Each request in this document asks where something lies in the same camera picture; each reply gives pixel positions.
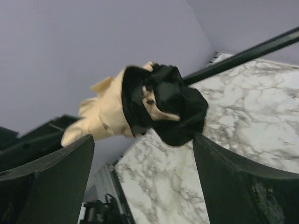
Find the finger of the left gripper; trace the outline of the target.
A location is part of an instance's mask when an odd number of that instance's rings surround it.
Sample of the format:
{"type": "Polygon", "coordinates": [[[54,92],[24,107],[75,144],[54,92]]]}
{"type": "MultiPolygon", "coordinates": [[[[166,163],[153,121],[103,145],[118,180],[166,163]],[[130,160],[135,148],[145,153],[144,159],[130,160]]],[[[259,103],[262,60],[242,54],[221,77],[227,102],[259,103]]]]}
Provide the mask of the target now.
{"type": "Polygon", "coordinates": [[[18,132],[0,128],[0,169],[10,170],[62,148],[61,138],[78,117],[63,115],[49,120],[19,137],[18,132]]]}

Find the beige umbrella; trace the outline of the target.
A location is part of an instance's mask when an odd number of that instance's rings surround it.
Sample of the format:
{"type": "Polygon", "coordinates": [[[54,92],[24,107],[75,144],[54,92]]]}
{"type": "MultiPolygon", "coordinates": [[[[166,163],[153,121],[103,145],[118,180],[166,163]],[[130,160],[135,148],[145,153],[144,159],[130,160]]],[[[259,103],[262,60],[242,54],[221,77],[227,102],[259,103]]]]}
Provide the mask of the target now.
{"type": "Polygon", "coordinates": [[[148,62],[128,65],[116,77],[94,84],[97,94],[81,102],[79,120],[66,128],[63,147],[90,134],[95,140],[116,135],[134,138],[149,129],[171,147],[179,147],[202,132],[208,103],[191,84],[272,53],[299,40],[294,28],[189,76],[176,66],[148,62]]]}

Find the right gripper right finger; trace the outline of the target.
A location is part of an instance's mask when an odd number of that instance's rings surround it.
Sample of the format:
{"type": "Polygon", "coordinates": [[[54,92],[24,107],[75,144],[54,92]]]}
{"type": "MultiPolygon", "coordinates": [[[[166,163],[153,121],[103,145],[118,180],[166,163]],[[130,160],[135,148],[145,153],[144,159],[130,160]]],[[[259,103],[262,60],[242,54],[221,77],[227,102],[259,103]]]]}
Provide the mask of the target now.
{"type": "Polygon", "coordinates": [[[254,162],[200,133],[192,144],[210,223],[298,224],[298,174],[254,162]]]}

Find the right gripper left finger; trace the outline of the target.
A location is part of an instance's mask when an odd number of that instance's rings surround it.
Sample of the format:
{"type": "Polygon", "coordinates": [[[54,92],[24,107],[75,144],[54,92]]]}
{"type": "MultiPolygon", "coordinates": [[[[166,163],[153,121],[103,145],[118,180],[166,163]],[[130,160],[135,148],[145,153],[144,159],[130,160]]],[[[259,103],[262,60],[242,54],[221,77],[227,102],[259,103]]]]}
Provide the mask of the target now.
{"type": "Polygon", "coordinates": [[[2,224],[76,224],[94,154],[86,135],[0,174],[2,224]]]}

